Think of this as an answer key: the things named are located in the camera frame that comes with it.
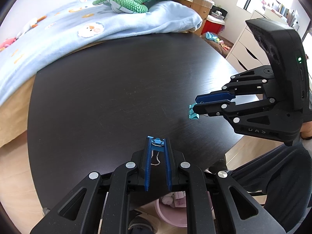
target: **bed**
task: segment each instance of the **bed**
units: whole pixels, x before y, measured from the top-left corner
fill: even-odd
[[[146,4],[148,13],[135,15],[115,14],[92,1],[77,0],[51,11],[0,52],[0,60],[5,61],[0,64],[0,147],[27,130],[32,86],[41,68],[111,39],[168,32],[200,35],[209,13],[205,5],[189,0],[153,0]]]

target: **white cabinet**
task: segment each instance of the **white cabinet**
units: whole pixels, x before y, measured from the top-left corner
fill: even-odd
[[[251,19],[265,17],[254,11]],[[262,65],[268,65],[269,59],[259,46],[248,26],[242,31],[226,60],[238,71],[243,72]]]

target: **dark wooden tabletop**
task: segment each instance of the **dark wooden tabletop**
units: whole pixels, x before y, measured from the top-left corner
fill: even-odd
[[[233,74],[204,40],[183,33],[110,40],[40,70],[28,152],[42,206],[53,208],[92,171],[114,171],[144,148],[147,136],[169,137],[187,161],[202,169],[212,165],[241,135],[223,117],[189,120],[188,106],[197,95],[220,90]],[[132,196],[131,208],[167,193],[162,155],[160,161],[148,194]]]

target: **light blue blanket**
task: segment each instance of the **light blue blanket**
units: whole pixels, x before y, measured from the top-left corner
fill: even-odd
[[[0,106],[37,71],[87,44],[198,29],[202,23],[194,10],[173,1],[150,1],[144,14],[116,14],[110,6],[93,6],[92,1],[77,0],[48,13],[0,52]]]

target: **person's leg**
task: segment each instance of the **person's leg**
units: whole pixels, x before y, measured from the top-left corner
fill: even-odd
[[[264,208],[291,230],[304,215],[312,191],[312,160],[301,143],[281,145],[231,171],[248,192],[267,194]]]
[[[140,213],[129,223],[128,234],[155,234],[158,232],[160,220],[143,211],[135,210]]]
[[[128,234],[154,234],[154,232],[146,226],[135,226],[129,229]]]

